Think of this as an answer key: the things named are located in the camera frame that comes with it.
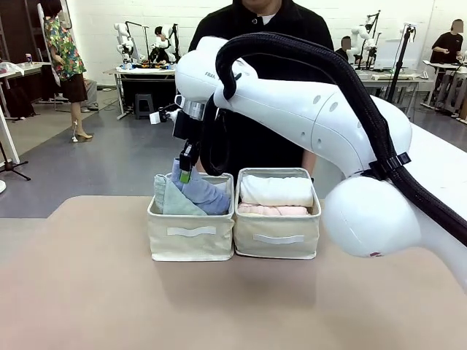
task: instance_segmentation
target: black strap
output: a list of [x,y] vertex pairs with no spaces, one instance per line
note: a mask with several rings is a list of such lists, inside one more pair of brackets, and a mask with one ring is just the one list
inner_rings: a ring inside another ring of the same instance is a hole
[[412,160],[410,159],[407,152],[402,153],[401,155],[396,155],[390,159],[385,160],[384,162],[375,161],[370,163],[370,168],[373,171],[373,175],[378,180],[386,180],[389,176],[391,171],[400,168],[401,166],[405,166],[407,163],[410,163]]

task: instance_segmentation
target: stool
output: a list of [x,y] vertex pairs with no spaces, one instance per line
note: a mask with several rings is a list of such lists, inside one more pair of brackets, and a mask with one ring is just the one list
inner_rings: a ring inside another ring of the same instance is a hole
[[150,93],[137,93],[135,95],[135,115],[137,119],[149,118],[154,113],[153,95]]

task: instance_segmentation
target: fabric storage basket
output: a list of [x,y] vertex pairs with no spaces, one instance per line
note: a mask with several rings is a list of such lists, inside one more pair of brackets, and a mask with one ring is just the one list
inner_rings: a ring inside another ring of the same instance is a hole
[[147,208],[147,228],[154,261],[225,261],[234,255],[234,178],[230,174],[202,177],[212,184],[226,183],[226,192],[231,195],[228,213],[207,217],[162,215],[156,212],[153,198]]
[[236,224],[233,228],[236,253],[249,257],[278,259],[313,259],[319,234],[321,206],[312,188],[313,208],[310,216],[258,217],[238,212],[240,186],[246,175],[269,178],[304,177],[310,179],[302,168],[246,168],[240,171],[235,194]]

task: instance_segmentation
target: black skirt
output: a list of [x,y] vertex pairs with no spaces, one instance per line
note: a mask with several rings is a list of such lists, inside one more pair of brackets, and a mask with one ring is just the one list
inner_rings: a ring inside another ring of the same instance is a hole
[[88,99],[85,80],[82,74],[75,74],[70,79],[60,82],[60,84],[63,97],[68,99],[72,104],[75,102],[83,102]]

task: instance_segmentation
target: person in black shirt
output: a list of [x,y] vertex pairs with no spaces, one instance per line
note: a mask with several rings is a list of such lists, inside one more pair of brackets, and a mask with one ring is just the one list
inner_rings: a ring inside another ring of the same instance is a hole
[[431,63],[458,63],[462,59],[463,37],[459,33],[464,32],[464,22],[455,20],[451,31],[441,35],[433,44]]
[[352,49],[352,40],[350,36],[344,36],[341,40],[341,48],[336,51],[336,53],[340,54],[346,61],[349,60],[349,56],[347,51]]
[[[204,36],[232,39],[241,34],[270,31],[305,39],[333,50],[328,26],[322,17],[292,0],[233,0],[232,5],[207,15],[196,29],[190,50]],[[261,79],[329,82],[320,71],[282,58],[253,55],[245,58]],[[316,157],[240,114],[225,118],[231,145],[227,172],[237,178],[243,168],[304,167],[312,173]]]

